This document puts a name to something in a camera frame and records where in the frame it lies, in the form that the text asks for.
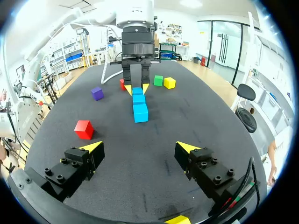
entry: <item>bolt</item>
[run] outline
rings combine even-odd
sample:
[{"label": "bolt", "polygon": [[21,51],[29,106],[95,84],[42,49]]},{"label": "bolt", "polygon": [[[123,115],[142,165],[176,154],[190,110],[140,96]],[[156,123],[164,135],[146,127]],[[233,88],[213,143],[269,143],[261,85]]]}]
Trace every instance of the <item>bolt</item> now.
[{"label": "bolt", "polygon": [[214,177],[213,182],[218,184],[221,182],[221,180],[222,180],[221,176],[218,175],[218,176]]},{"label": "bolt", "polygon": [[45,173],[46,173],[46,175],[48,175],[48,176],[51,176],[51,175],[52,175],[52,171],[51,171],[49,168],[46,168],[46,169],[45,169]]},{"label": "bolt", "polygon": [[228,172],[227,172],[227,175],[228,176],[234,175],[234,169],[229,169]]},{"label": "bolt", "polygon": [[76,161],[74,161],[71,163],[71,166],[74,168],[77,168],[79,166],[79,164]]},{"label": "bolt", "polygon": [[57,179],[60,183],[62,183],[62,182],[64,181],[64,176],[61,175],[61,174],[59,174],[59,175],[56,177],[56,179]]},{"label": "bolt", "polygon": [[218,159],[214,158],[212,159],[212,162],[211,162],[213,165],[216,165],[218,163]]},{"label": "bolt", "polygon": [[204,168],[206,168],[206,166],[207,166],[206,162],[201,162],[199,167],[204,169]]},{"label": "bolt", "polygon": [[62,159],[61,159],[61,162],[62,162],[63,164],[66,164],[66,163],[67,163],[67,159],[66,159],[66,158],[62,158]]},{"label": "bolt", "polygon": [[18,184],[18,189],[23,189],[24,188],[24,185],[23,184]]},{"label": "bolt", "polygon": [[30,178],[27,178],[27,179],[26,179],[26,183],[27,183],[27,184],[30,184],[31,182],[32,182],[32,181],[31,181]]}]

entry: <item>green cube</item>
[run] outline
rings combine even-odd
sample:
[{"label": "green cube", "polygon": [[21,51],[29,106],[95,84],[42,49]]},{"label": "green cube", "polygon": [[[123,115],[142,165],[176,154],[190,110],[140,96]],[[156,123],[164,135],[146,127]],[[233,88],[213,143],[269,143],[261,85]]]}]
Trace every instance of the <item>green cube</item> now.
[{"label": "green cube", "polygon": [[162,86],[163,85],[163,76],[157,76],[157,75],[155,75],[154,85],[156,85],[156,86]]}]

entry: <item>black chair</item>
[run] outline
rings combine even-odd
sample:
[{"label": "black chair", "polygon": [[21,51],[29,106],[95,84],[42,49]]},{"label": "black chair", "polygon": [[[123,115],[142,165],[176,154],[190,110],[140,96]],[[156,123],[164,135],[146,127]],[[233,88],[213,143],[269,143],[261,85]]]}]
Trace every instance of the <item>black chair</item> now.
[{"label": "black chair", "polygon": [[[249,86],[240,84],[238,88],[238,96],[252,101],[256,98],[256,93]],[[256,131],[256,120],[249,111],[245,110],[244,108],[238,107],[235,111],[235,114],[244,124],[249,133],[253,133]]]}]

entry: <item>round table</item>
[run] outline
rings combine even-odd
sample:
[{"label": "round table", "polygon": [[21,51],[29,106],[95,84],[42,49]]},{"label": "round table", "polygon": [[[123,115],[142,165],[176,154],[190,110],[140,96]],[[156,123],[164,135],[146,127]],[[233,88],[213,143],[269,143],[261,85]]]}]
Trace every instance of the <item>round table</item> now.
[{"label": "round table", "polygon": [[[165,221],[179,214],[192,223],[207,218],[214,202],[184,175],[174,158],[176,141],[211,148],[223,165],[235,170],[235,179],[245,174],[254,156],[265,198],[265,174],[252,138],[203,81],[177,62],[152,64],[151,83],[161,75],[174,78],[176,87],[151,84],[146,92],[149,121],[134,123],[132,98],[120,88],[122,75],[101,85],[103,67],[88,68],[58,99],[28,154],[25,169],[44,176],[44,169],[57,164],[66,149],[104,142],[105,160],[65,204],[96,217],[131,222]],[[106,76],[120,70],[120,65],[108,66]],[[133,86],[140,86],[140,65],[131,66],[131,77]],[[104,93],[99,101],[90,92],[96,86]],[[92,140],[75,134],[78,120],[90,120]],[[256,196],[248,202],[247,214],[255,204]]]}]

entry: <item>purple cube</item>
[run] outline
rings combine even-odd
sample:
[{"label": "purple cube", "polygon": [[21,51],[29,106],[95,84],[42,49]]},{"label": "purple cube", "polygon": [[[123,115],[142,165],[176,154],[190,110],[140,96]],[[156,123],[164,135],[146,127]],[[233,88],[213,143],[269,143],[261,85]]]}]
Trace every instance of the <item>purple cube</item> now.
[{"label": "purple cube", "polygon": [[104,97],[103,90],[100,87],[95,87],[91,90],[91,92],[95,100],[99,100]]}]

